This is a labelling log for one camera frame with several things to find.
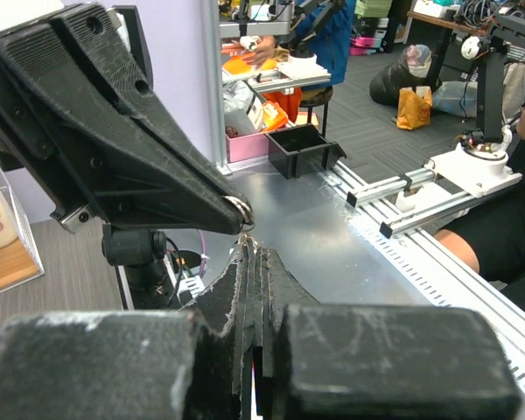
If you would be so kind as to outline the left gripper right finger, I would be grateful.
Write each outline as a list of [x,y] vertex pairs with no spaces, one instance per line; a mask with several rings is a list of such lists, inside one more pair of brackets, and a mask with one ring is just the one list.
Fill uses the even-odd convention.
[[258,248],[269,357],[255,362],[265,419],[513,419],[522,394],[476,311],[321,304]]

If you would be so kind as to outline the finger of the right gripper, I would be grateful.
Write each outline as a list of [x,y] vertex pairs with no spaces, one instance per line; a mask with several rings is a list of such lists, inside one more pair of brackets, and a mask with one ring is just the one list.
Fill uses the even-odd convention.
[[191,143],[149,87],[107,10],[76,4],[0,31],[0,152],[78,212],[123,229],[225,235],[249,201]]

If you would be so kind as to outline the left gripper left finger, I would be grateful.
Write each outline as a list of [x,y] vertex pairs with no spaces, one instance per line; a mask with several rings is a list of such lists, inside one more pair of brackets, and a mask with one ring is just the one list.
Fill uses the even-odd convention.
[[0,419],[247,419],[249,251],[178,311],[52,311],[0,328]]

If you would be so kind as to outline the keychain with keys and strap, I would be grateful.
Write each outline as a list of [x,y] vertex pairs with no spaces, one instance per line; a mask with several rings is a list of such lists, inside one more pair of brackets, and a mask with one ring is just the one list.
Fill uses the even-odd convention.
[[235,209],[241,214],[241,232],[238,235],[238,244],[244,244],[245,241],[250,237],[250,233],[255,228],[255,217],[253,210],[249,204],[235,196],[224,196],[224,199],[228,201]]

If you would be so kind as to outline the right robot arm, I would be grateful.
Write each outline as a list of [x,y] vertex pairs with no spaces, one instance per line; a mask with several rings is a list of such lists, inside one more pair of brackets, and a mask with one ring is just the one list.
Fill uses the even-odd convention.
[[103,221],[102,252],[142,308],[176,304],[168,228],[237,235],[249,201],[190,142],[98,3],[0,1],[0,166],[25,168],[76,232]]

